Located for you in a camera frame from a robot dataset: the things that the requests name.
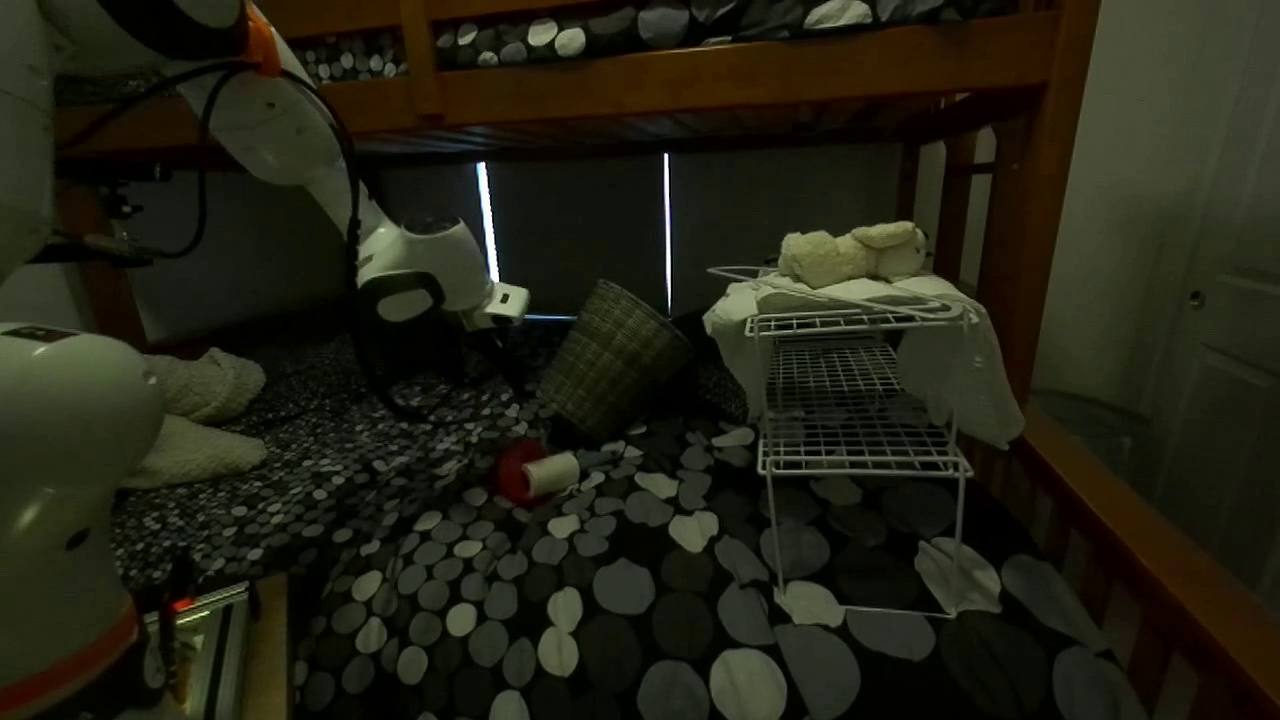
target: wooden bed frame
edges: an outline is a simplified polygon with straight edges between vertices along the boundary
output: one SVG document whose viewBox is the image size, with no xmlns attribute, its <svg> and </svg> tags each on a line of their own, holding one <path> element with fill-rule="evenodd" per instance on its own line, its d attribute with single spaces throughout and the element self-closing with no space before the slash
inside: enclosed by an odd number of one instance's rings
<svg viewBox="0 0 1280 720">
<path fill-rule="evenodd" d="M 479 71 L 436 67 L 436 25 L 610 0 L 259 5 L 288 40 L 405 35 L 408 76 L 324 90 L 364 150 L 521 157 L 897 137 L 910 154 L 902 210 L 912 212 L 915 154 L 946 141 L 936 263 L 956 278 L 969 183 L 991 174 L 976 298 L 1001 330 L 1015 393 L 1027 393 L 1102 0 L 1015 0 L 1010 17 L 939 29 Z M 72 137 L 91 115 L 99 109 L 64 109 L 55 134 Z M 997 128 L 991 165 L 971 159 L 976 128 Z M 193 143 L 187 109 L 161 100 L 78 159 L 187 159 Z M 127 319 L 99 278 L 98 298 L 107 319 Z M 1264 608 L 1042 407 L 1027 407 L 1015 453 L 971 455 L 981 481 L 1080 583 L 1147 710 L 1174 714 L 1183 702 L 1191 717 L 1280 717 L 1280 633 Z"/>
</svg>

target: wire rack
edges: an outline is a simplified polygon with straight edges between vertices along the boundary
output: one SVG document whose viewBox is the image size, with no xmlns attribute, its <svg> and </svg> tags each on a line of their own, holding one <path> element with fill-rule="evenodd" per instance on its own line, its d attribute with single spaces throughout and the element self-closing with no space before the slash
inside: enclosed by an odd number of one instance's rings
<svg viewBox="0 0 1280 720">
<path fill-rule="evenodd" d="M 875 335 L 778 344 L 755 471 L 971 475 L 956 428 L 902 387 Z"/>
<path fill-rule="evenodd" d="M 950 330 L 965 319 L 965 308 L 939 302 L 875 302 L 875 306 L 842 306 L 808 313 L 760 313 L 747 319 L 747 335 L 847 335 L 847 332 L 910 332 L 910 330 Z"/>
</svg>

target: upper bunk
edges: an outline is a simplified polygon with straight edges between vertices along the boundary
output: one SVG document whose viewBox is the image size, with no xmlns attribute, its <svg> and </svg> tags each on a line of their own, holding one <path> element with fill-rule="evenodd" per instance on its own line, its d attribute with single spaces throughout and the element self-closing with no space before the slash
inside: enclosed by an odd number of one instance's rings
<svg viewBox="0 0 1280 720">
<path fill-rule="evenodd" d="M 855 31 L 582 57 L 448 63 L 465 31 L 532 17 L 593 17 L 618 0 L 259 0 L 364 154 L 503 157 L 831 137 L 946 137 L 1020 112 L 1054 84 L 1080 0 L 1010 0 L 1001 17 Z M 376 71 L 318 71 L 364 50 Z M 107 106 L 62 106 L 78 137 Z M 196 150 L 170 96 L 78 150 L 82 159 L 161 159 Z"/>
</svg>

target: bed rail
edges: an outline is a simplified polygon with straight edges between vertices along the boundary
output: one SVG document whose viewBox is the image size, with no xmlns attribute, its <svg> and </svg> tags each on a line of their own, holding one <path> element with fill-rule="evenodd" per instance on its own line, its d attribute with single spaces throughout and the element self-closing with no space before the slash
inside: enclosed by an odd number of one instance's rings
<svg viewBox="0 0 1280 720">
<path fill-rule="evenodd" d="M 1044 407 L 1015 453 L 971 460 L 1075 583 L 1153 717 L 1280 717 L 1280 626 Z"/>
</svg>

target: plaid fabric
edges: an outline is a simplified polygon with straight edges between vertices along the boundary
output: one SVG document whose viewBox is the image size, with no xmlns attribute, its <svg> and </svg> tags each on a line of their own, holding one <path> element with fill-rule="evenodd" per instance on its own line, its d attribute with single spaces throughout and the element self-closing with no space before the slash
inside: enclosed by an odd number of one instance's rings
<svg viewBox="0 0 1280 720">
<path fill-rule="evenodd" d="M 693 357 L 693 344 L 655 308 L 599 281 L 536 395 L 575 434 L 610 440 Z"/>
</svg>

